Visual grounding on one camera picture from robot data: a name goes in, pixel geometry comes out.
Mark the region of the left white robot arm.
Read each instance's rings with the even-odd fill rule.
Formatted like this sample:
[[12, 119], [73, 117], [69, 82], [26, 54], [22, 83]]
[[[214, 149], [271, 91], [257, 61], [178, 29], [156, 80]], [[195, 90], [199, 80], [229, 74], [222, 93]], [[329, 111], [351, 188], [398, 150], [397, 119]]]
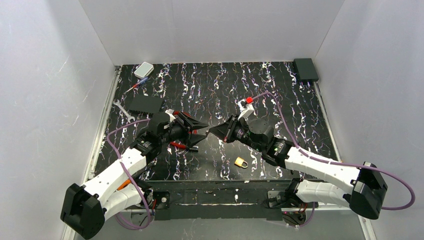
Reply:
[[85, 240], [93, 238], [106, 220], [135, 205], [146, 209], [150, 221], [153, 189], [137, 183], [133, 176], [172, 142], [194, 147], [206, 138], [197, 130], [209, 126], [184, 112], [171, 111], [155, 113], [145, 122], [146, 127], [123, 153], [117, 154], [115, 162], [83, 184], [74, 183], [67, 188], [60, 219]]

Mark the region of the silver wrench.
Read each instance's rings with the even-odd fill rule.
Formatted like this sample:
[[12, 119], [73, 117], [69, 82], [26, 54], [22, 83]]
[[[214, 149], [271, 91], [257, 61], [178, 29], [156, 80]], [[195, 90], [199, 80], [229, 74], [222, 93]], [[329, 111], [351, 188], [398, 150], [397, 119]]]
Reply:
[[132, 122], [135, 122], [135, 121], [136, 121], [135, 117], [134, 117], [134, 116], [132, 116], [129, 112], [127, 112], [127, 111], [125, 110], [125, 108], [121, 105], [121, 103], [120, 103], [120, 101], [119, 101], [119, 100], [115, 100], [115, 101], [113, 102], [113, 104], [121, 110], [121, 112], [122, 112], [122, 113], [126, 116], [127, 121], [128, 121], [129, 123], [132, 123]]

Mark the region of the black flat box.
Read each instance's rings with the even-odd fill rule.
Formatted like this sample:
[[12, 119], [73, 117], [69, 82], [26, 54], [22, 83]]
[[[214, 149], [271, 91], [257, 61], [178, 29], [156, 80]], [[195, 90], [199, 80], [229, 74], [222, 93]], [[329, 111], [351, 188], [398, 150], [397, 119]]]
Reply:
[[155, 114], [161, 110], [163, 103], [164, 100], [157, 96], [137, 95], [128, 109], [139, 114]]

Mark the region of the red blue screwdriver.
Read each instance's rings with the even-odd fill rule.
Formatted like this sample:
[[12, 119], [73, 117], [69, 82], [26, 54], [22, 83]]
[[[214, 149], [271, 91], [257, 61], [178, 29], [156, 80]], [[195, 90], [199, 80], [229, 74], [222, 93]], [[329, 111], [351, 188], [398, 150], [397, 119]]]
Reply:
[[148, 76], [145, 76], [137, 81], [133, 86], [131, 86], [127, 91], [124, 92], [124, 94], [128, 93], [129, 91], [132, 91], [133, 89], [138, 88], [140, 85], [143, 85], [147, 80], [149, 79]]

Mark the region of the white rectangular box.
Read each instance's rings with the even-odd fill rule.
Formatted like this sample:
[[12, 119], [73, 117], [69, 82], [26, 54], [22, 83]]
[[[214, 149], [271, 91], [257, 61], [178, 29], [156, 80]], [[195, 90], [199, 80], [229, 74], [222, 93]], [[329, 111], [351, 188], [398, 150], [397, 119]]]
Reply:
[[154, 65], [149, 62], [143, 62], [138, 66], [138, 68], [133, 72], [133, 74], [139, 78], [148, 77], [154, 70]]

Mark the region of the brass padlock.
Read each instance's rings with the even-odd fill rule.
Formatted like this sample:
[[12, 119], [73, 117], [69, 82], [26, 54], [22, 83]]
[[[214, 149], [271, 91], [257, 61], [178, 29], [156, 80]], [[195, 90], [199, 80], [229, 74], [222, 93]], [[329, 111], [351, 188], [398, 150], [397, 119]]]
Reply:
[[248, 168], [248, 163], [241, 157], [237, 157], [236, 160], [234, 161], [234, 164], [239, 167], [239, 168], [243, 168], [243, 169], [247, 169]]

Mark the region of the black corner box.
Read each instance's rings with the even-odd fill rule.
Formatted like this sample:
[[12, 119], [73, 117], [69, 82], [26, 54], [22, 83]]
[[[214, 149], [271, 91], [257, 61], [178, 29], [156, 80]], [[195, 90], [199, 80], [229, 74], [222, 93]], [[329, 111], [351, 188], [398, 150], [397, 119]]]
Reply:
[[319, 80], [319, 75], [311, 58], [295, 58], [293, 67], [301, 82], [310, 83]]

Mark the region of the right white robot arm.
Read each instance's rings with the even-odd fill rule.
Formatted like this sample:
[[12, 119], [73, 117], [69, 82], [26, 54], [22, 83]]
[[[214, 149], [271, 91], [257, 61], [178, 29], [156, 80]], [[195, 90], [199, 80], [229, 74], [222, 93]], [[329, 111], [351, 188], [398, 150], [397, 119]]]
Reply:
[[231, 116], [226, 122], [211, 127], [209, 133], [223, 142], [238, 141], [256, 150], [272, 166], [317, 178], [293, 180], [286, 190], [289, 197], [304, 203], [321, 202], [350, 208], [371, 220], [380, 216], [388, 186], [373, 163], [346, 166], [296, 148], [293, 142], [275, 136], [274, 128], [263, 119], [246, 122], [244, 118]]

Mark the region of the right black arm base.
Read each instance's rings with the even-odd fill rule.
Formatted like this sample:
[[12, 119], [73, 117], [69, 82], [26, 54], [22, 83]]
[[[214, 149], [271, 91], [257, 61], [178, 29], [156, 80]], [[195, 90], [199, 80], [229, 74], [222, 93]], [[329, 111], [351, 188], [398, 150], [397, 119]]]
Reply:
[[319, 206], [317, 202], [303, 202], [294, 193], [283, 190], [269, 190], [262, 204], [268, 209], [294, 208], [298, 211]]

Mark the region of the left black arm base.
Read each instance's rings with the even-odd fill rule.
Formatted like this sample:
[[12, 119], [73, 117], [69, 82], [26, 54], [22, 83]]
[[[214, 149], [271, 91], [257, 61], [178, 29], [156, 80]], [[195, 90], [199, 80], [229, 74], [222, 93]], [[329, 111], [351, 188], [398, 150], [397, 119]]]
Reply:
[[153, 192], [153, 209], [165, 210], [170, 207], [171, 194], [169, 191], [154, 191]]

